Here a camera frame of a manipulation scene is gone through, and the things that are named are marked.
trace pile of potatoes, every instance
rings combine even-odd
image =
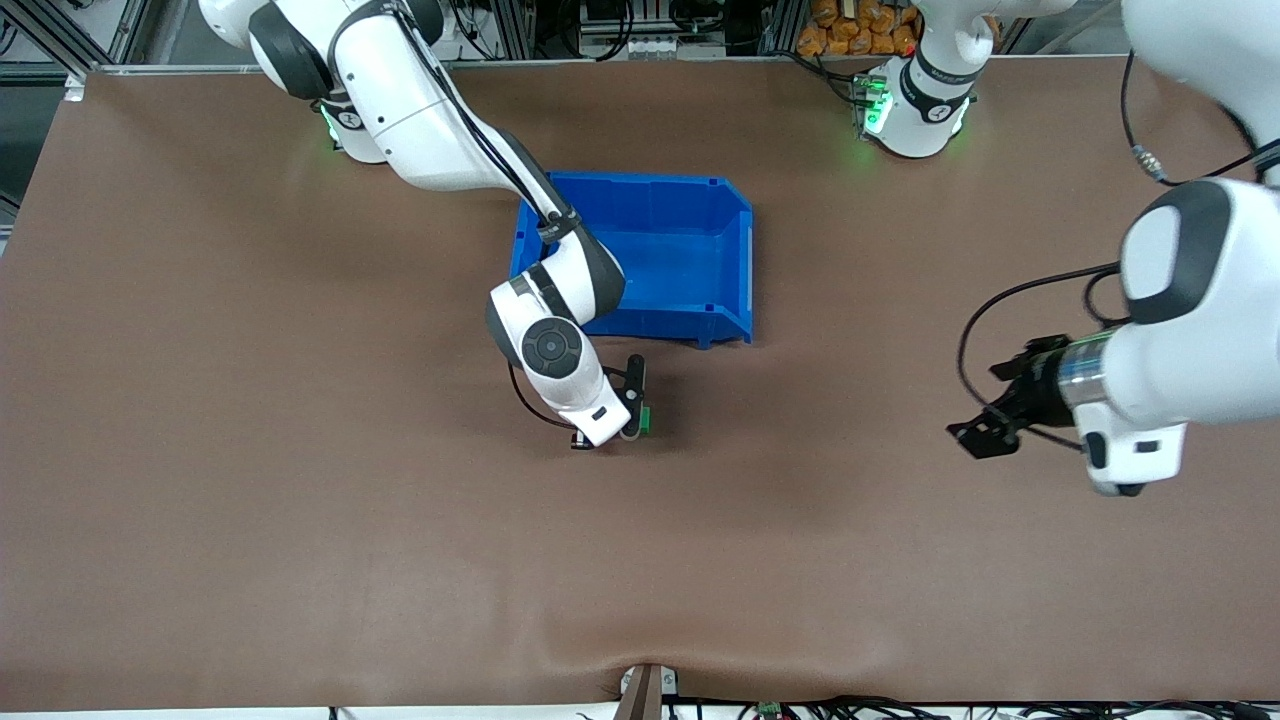
[[[838,0],[813,0],[813,22],[800,33],[796,51],[815,55],[910,55],[923,22],[914,6],[895,8],[879,0],[858,0],[858,17],[840,13]]]

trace brown table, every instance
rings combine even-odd
[[[261,77],[93,77],[0,261],[0,708],[591,701],[644,660],[744,698],[1280,694],[1276,425],[1194,428],[1133,501],[942,429],[968,314],[1158,195],[1120,69],[996,61],[928,161],[790,64],[458,72],[549,168],[755,204],[756,343],[600,342],[649,356],[655,434],[594,455],[485,333],[513,196],[357,167]],[[1174,176],[1242,149],[1144,72],[1134,120]],[[973,365],[1087,332],[1079,290]]]

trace robotic arm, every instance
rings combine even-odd
[[[233,28],[224,37],[248,37],[264,70],[291,95],[355,115],[351,124],[358,122],[367,137],[364,155],[376,154],[415,187],[500,187],[534,208],[543,241],[559,247],[490,292],[489,332],[507,361],[591,445],[628,425],[632,411],[580,328],[618,306],[622,270],[529,151],[462,100],[429,46],[443,27],[439,3],[248,1],[259,5],[248,31]],[[202,1],[206,18],[232,14],[228,3],[214,5]]]
[[[1280,133],[1280,17],[1266,0],[1234,0],[1245,26],[1189,22],[1190,0],[1125,0],[1139,56],[1217,100],[1252,136]],[[1142,158],[1143,150],[1134,149]],[[1268,184],[1267,152],[1253,155]],[[1018,450],[1034,424],[1075,425],[1094,488],[1133,496],[1178,474],[1187,423],[1280,416],[1280,195],[1199,179],[1176,186],[1133,223],[1120,254],[1130,320],[1071,342],[1033,340],[992,372],[1006,392],[950,425],[975,457]]]
[[[1076,0],[915,0],[924,36],[909,59],[870,70],[883,78],[868,94],[863,133],[904,158],[928,158],[960,132],[969,91],[991,59],[984,15],[1032,18],[1062,13]]]

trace cable connector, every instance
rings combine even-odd
[[[1140,145],[1134,145],[1130,150],[1133,150],[1134,160],[1138,160],[1138,167],[1140,167],[1142,172],[1147,173],[1151,179],[1156,182],[1165,182],[1169,179],[1169,176],[1165,174],[1165,167],[1160,164],[1160,159],[1157,159],[1149,150]]]

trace blue crate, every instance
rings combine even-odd
[[[549,173],[613,252],[627,287],[593,336],[751,342],[751,205],[723,178]],[[538,261],[538,215],[520,211],[515,277]]]

